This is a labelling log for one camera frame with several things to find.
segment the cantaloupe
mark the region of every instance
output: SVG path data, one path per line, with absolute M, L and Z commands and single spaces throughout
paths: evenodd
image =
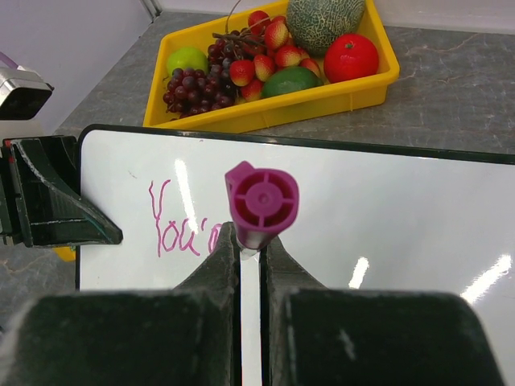
M 297 45 L 323 56 L 343 34 L 354 33 L 365 12 L 365 0 L 290 0 L 286 23 Z

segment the wall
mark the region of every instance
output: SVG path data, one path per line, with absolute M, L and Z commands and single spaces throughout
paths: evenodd
M 160 2 L 165 10 L 228 13 L 236 0 Z M 249 9 L 268 2 L 243 0 L 237 9 Z M 375 3 L 383 23 L 389 26 L 515 34 L 515 0 L 376 0 Z
M 0 51 L 56 90 L 39 112 L 52 133 L 148 28 L 139 0 L 1 0 Z

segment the whiteboard black edge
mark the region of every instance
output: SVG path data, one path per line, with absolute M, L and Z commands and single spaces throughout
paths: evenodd
M 285 137 L 272 137 L 261 136 L 252 134 L 231 134 L 231 133 L 213 133 L 206 131 L 179 131 L 169 129 L 152 129 L 140 126 L 121 126 L 121 125 L 102 125 L 93 124 L 87 126 L 81 133 L 78 139 L 78 157 L 77 157 L 77 172 L 80 176 L 80 160 L 82 152 L 82 144 L 84 139 L 89 133 L 95 131 L 113 131 L 119 133 L 140 133 L 150 135 L 167 135 L 176 137 L 188 137 L 199 139 L 215 139 L 221 141 L 235 141 L 235 142 L 252 142 L 252 143 L 267 143 L 283 146 L 299 146 L 311 147 L 317 149 L 328 150 L 346 150 L 356 151 L 361 153 L 374 153 L 374 154 L 391 154 L 406 157 L 424 157 L 424 158 L 437 158 L 449 159 L 453 161 L 465 162 L 481 162 L 481 163 L 495 163 L 503 165 L 515 165 L 515 155 L 501 154 L 501 153 L 482 153 L 475 151 L 463 150 L 442 150 L 431 149 L 423 147 L 408 147 L 408 146 L 391 146 L 381 144 L 368 144 L 359 142 L 338 142 L 327 141 L 319 139 L 305 139 L 305 138 L 285 138 Z M 80 289 L 80 246 L 76 249 L 76 289 Z

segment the pink marker end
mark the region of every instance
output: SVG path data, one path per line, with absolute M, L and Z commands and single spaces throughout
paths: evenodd
M 299 212 L 299 186 L 288 173 L 242 162 L 225 175 L 237 239 L 249 249 L 266 247 Z

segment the gray marble countertop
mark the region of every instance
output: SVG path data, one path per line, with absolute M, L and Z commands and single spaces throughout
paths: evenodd
M 57 133 L 141 125 L 161 38 L 214 18 L 161 15 Z M 401 76 L 383 105 L 255 133 L 515 154 L 515 36 L 386 30 Z M 29 297 L 73 290 L 74 272 L 52 251 L 1 247 L 0 325 Z

